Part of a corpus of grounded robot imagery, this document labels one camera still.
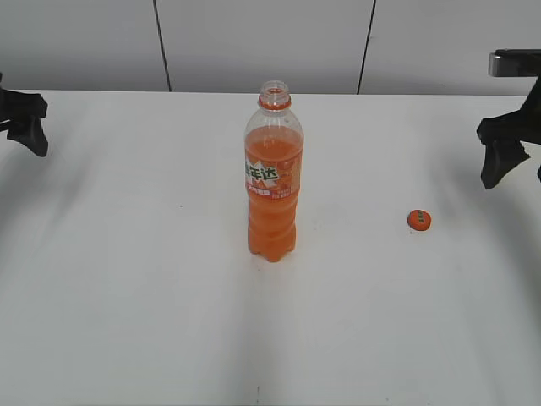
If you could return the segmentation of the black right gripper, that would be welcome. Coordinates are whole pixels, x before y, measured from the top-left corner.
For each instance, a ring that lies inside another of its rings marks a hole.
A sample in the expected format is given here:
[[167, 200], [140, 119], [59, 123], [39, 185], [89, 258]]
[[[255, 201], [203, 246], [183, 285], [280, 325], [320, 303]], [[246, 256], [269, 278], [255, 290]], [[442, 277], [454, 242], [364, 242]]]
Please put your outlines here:
[[485, 189], [493, 189], [512, 169], [530, 158], [523, 142], [540, 145], [541, 77], [530, 90], [521, 110], [484, 118], [477, 135], [485, 147], [480, 178]]

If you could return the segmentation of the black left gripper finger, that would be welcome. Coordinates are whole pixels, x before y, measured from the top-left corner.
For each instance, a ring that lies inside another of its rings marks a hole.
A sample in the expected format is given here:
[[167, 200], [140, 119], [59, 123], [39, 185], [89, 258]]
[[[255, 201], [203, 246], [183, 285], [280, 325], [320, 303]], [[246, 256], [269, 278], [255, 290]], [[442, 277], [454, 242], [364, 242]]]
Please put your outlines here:
[[1, 88], [1, 131], [7, 139], [20, 143], [38, 157], [48, 153], [48, 141], [41, 120], [48, 104], [41, 94]]

